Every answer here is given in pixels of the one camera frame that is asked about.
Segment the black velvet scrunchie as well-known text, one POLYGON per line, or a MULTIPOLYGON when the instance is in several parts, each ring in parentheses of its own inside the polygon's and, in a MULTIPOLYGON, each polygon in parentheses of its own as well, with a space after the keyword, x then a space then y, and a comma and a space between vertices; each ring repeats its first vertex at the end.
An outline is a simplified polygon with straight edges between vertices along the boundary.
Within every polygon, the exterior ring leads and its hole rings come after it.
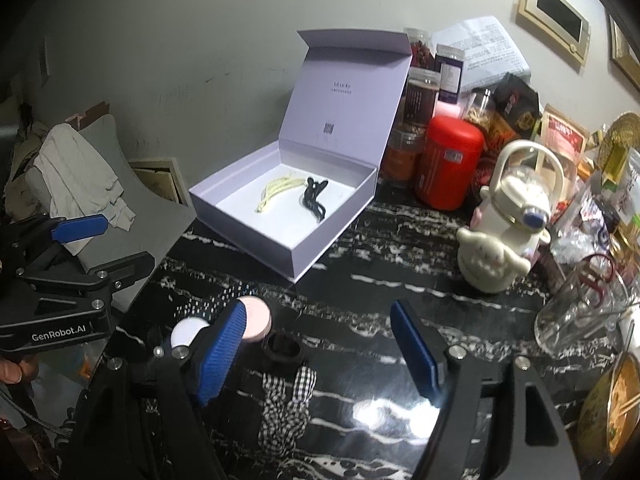
POLYGON ((262 370, 265 373, 295 374, 305 359, 303 344, 294 335, 275 330, 262 342, 262 370))

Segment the black white gingham bow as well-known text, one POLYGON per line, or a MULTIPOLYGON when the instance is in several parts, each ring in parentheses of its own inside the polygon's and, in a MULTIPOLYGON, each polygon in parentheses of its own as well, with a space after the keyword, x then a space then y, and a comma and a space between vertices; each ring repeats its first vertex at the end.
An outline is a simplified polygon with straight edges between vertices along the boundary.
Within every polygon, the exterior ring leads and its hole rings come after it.
POLYGON ((262 376, 265 399, 258 430, 258 444, 269 455, 285 457, 291 454, 303 437, 310 421, 309 404, 318 374, 308 366, 299 367, 292 393, 288 396, 282 377, 262 376))

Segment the cream claw hair clip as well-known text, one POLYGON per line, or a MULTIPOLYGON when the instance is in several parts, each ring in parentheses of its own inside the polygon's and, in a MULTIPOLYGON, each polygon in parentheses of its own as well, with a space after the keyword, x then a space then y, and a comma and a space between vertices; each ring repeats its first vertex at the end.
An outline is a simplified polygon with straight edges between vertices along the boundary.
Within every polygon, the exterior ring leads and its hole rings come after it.
POLYGON ((262 190, 262 195, 260 196, 260 201, 257 204, 255 211, 262 212, 274 196, 285 191, 292 190, 292 188, 298 188, 305 183, 306 180, 304 178, 293 177, 292 174, 284 177, 278 177, 277 179, 270 181, 262 190))

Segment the pink round compact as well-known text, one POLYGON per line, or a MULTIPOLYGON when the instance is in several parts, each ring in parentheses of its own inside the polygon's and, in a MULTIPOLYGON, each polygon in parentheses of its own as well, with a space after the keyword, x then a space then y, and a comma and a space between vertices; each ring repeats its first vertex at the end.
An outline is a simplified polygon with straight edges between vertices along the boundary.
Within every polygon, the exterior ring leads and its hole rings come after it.
POLYGON ((262 298, 256 296, 243 296, 239 302, 246 312, 246 325, 242 341, 262 341, 271 330, 271 311, 268 304, 262 298))

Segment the white cloth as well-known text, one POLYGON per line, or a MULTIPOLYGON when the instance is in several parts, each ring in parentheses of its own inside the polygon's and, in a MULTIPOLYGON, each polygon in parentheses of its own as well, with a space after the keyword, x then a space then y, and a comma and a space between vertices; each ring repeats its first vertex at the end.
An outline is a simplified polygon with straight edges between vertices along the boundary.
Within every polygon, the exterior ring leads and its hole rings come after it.
POLYGON ((128 232, 136 214, 124 200, 119 178, 98 151, 72 126, 54 126, 25 174, 43 210, 67 220, 100 214, 128 232))

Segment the grey chair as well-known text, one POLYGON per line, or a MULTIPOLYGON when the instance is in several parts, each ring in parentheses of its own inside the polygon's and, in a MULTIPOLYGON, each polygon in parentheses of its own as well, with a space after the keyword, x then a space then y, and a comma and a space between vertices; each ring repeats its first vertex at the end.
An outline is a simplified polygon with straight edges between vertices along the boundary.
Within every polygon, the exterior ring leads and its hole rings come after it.
POLYGON ((136 214, 128 231, 111 226, 90 240, 78 254, 80 263, 89 270, 138 252, 148 252, 160 264, 195 219, 194 209, 157 196, 139 180, 122 152, 112 115, 100 117, 80 134, 112 167, 124 188, 124 201, 136 214))

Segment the white cartoon kettle bottle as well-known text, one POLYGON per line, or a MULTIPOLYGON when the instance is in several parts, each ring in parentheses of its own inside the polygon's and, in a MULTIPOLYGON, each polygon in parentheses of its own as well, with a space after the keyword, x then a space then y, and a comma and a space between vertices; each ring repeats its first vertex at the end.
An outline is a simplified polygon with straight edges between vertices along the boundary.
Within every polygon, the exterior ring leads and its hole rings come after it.
POLYGON ((490 182, 480 188, 482 201, 470 225, 457 230, 458 266, 465 281, 485 294, 498 294, 529 274, 538 247, 551 242, 548 224, 563 184, 561 163, 548 148, 529 140, 506 144, 490 182), (553 179, 522 162, 511 166, 517 154, 545 159, 553 179))

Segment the lavender gift box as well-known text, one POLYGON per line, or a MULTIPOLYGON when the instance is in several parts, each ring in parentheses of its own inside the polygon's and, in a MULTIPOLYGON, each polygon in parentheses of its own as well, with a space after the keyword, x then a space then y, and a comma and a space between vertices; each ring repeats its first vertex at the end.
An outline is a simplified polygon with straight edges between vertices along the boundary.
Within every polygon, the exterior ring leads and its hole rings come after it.
POLYGON ((403 32, 307 29, 307 46, 277 141, 192 186, 198 220, 297 282, 372 200, 411 62, 403 32), (328 180, 320 223, 302 205, 306 183, 256 212, 262 190, 292 174, 328 180))

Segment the clear lidded jar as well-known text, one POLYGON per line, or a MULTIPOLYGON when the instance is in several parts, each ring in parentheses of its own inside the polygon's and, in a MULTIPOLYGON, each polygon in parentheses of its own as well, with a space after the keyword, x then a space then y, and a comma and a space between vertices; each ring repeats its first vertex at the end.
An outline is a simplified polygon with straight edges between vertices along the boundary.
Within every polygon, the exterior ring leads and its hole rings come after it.
POLYGON ((487 88, 474 88, 462 119, 487 132, 494 120, 495 109, 494 94, 487 88))

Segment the black snack bag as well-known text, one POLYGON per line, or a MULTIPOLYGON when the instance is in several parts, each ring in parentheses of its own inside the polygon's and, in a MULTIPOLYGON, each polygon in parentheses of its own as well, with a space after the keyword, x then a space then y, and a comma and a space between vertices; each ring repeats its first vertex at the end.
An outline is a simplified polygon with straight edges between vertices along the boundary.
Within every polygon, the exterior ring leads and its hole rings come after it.
POLYGON ((507 73, 492 92, 495 109, 485 136, 489 154, 497 156, 515 140, 528 140, 540 118, 538 93, 520 77, 507 73))

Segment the woven straw fan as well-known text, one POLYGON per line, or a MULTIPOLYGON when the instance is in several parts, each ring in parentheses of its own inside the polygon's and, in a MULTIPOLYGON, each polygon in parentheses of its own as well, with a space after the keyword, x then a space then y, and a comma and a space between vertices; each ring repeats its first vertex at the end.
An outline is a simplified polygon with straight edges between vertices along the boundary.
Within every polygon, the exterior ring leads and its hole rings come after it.
POLYGON ((600 143, 597 165, 603 168, 612 155, 614 148, 638 150, 640 146, 640 116, 635 112, 626 112, 618 116, 608 127, 600 143))

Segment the white paper sheet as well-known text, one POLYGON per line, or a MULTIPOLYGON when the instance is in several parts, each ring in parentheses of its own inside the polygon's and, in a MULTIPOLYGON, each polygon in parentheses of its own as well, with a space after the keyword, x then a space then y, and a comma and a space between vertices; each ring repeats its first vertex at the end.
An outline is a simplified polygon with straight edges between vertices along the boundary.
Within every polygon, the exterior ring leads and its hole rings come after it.
POLYGON ((509 33, 493 15, 470 18, 434 32, 432 44, 444 44, 464 52, 461 91, 498 84, 513 74, 526 84, 532 71, 509 33))

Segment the wooden frame on floor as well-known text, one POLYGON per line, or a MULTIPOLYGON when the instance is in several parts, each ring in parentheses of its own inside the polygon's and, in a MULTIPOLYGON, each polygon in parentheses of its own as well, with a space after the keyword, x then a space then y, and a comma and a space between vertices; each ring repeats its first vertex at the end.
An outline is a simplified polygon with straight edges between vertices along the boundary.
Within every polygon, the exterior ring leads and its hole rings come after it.
POLYGON ((153 193, 179 205, 192 207, 186 182, 175 157, 129 159, 138 179, 153 193))

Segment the gold picture frame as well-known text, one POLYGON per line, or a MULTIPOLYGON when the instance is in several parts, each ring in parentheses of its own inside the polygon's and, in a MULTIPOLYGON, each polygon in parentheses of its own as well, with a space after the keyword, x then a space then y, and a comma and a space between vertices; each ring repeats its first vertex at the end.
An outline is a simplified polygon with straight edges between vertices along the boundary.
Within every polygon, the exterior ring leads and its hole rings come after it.
POLYGON ((632 50, 630 43, 612 16, 608 17, 608 30, 610 31, 611 61, 635 87, 639 87, 640 64, 638 56, 634 53, 634 50, 632 50))

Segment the cream picture frame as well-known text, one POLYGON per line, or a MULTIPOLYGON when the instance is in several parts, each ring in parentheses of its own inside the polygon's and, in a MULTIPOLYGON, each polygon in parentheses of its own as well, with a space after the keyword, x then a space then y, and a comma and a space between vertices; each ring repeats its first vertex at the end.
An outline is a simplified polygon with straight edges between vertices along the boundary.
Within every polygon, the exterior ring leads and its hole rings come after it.
POLYGON ((518 0, 516 15, 524 18, 579 66, 585 66, 591 27, 567 0, 518 0))

